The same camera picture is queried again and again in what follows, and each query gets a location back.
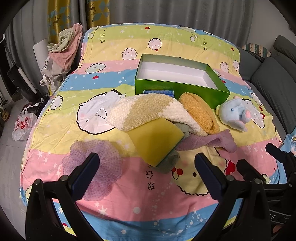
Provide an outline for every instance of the pink elephant nose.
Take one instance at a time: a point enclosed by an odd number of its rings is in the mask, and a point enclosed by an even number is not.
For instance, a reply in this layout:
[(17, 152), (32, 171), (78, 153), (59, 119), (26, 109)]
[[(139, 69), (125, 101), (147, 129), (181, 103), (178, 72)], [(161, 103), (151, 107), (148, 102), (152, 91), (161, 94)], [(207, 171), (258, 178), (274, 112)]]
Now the pink elephant nose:
[(246, 110), (246, 117), (251, 118), (251, 112), (249, 110)]

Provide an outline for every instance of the pink towel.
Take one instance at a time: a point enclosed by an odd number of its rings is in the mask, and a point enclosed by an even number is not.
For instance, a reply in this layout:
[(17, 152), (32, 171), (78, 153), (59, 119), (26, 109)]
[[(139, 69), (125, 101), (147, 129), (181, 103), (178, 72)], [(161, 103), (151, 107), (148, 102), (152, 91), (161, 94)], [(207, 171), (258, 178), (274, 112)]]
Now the pink towel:
[(75, 31), (74, 36), (66, 50), (58, 53), (52, 53), (52, 52), (48, 53), (48, 56), (54, 62), (56, 62), (61, 68), (63, 68), (64, 71), (70, 70), (71, 64), (74, 61), (76, 51), (82, 36), (82, 25), (80, 25), (79, 23), (76, 23), (73, 25), (73, 29)]
[(237, 145), (229, 129), (205, 137), (189, 134), (189, 137), (179, 142), (176, 146), (176, 150), (194, 150), (202, 146), (222, 147), (230, 153), (237, 150)]

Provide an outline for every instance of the gray floor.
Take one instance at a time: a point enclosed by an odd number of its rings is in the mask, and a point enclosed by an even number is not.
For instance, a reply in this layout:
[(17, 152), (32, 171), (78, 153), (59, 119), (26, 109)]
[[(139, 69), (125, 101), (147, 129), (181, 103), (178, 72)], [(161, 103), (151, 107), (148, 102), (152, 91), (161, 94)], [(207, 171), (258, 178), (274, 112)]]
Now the gray floor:
[(23, 238), (25, 238), (26, 206), (23, 205), (20, 199), (19, 190), (20, 166), (26, 141), (14, 141), (11, 134), (17, 116), (25, 104), (24, 99), (14, 104), (0, 138), (0, 205), (12, 225)]

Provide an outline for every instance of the open box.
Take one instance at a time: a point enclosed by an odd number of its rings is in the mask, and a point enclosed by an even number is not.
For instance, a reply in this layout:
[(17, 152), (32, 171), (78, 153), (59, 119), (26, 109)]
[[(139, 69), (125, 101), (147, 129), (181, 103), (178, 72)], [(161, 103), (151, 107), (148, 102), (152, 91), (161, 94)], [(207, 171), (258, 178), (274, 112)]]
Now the open box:
[(215, 109), (230, 94), (207, 64), (178, 57), (142, 54), (135, 79), (136, 95), (144, 90), (173, 90), (178, 100), (185, 92), (197, 94)]

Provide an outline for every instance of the blue plush toy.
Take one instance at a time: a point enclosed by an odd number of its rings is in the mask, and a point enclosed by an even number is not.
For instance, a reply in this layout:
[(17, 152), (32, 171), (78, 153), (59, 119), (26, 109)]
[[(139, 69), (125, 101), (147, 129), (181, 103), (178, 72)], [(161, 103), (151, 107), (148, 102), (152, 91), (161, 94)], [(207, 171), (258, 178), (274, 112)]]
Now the blue plush toy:
[(251, 120), (251, 112), (243, 105), (243, 100), (238, 96), (218, 105), (216, 114), (223, 124), (239, 131), (247, 131), (245, 123)]

